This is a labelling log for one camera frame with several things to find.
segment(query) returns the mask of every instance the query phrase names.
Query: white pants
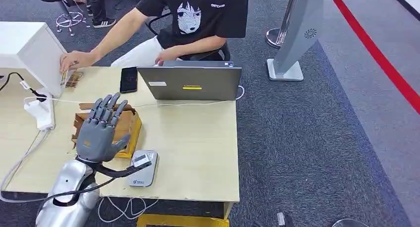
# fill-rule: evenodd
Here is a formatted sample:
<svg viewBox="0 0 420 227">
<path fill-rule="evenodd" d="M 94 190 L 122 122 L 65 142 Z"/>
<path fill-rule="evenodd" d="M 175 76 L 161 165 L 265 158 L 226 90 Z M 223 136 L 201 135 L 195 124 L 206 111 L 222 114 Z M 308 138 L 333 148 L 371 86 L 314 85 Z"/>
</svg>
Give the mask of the white pants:
<svg viewBox="0 0 420 227">
<path fill-rule="evenodd" d="M 155 59 L 163 51 L 158 39 L 155 37 L 144 41 L 130 50 L 128 53 L 115 60 L 111 66 L 116 67 L 137 67 L 153 66 Z"/>
</svg>

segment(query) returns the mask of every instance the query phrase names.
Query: black sneaker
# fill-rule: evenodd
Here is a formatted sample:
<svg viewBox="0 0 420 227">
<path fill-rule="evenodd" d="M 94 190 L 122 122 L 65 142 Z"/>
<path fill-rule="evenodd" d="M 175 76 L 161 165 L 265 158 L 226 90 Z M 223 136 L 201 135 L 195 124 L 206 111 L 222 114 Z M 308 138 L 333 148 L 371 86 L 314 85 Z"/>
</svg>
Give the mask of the black sneaker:
<svg viewBox="0 0 420 227">
<path fill-rule="evenodd" d="M 92 11 L 91 5 L 87 5 L 86 8 L 87 8 L 87 11 L 88 11 L 88 16 L 93 16 L 93 11 Z"/>
<path fill-rule="evenodd" d="M 103 21 L 93 21 L 93 27 L 94 28 L 104 28 L 113 26 L 117 21 L 115 19 L 106 18 Z"/>
</svg>

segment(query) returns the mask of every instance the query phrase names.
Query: black t-shirt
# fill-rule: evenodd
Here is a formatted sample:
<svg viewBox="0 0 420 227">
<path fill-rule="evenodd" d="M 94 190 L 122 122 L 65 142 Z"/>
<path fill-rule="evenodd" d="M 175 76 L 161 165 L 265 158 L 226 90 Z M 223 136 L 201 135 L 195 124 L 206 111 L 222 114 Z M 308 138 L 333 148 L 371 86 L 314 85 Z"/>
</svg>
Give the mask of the black t-shirt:
<svg viewBox="0 0 420 227">
<path fill-rule="evenodd" d="M 165 6 L 173 20 L 157 36 L 164 49 L 213 35 L 245 37 L 248 0 L 140 0 L 136 8 L 146 16 L 161 16 Z"/>
</svg>

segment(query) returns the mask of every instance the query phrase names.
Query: laptop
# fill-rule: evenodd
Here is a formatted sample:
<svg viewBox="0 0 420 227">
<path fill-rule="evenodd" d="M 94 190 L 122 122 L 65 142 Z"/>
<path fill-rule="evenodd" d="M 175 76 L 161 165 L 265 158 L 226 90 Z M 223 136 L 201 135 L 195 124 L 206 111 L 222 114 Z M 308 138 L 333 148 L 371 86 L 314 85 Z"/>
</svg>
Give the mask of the laptop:
<svg viewBox="0 0 420 227">
<path fill-rule="evenodd" d="M 231 61 L 165 61 L 137 70 L 157 100 L 234 101 L 242 73 Z"/>
</svg>

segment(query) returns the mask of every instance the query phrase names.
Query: black smartphone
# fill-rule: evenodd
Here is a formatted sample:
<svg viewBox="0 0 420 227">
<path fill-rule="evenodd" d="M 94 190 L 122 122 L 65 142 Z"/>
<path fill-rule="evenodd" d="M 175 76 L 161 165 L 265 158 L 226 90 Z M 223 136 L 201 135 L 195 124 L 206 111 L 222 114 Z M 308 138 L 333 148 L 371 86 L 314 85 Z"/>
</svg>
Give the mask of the black smartphone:
<svg viewBox="0 0 420 227">
<path fill-rule="evenodd" d="M 121 70 L 121 81 L 119 84 L 120 93 L 137 91 L 137 68 L 127 67 Z"/>
</svg>

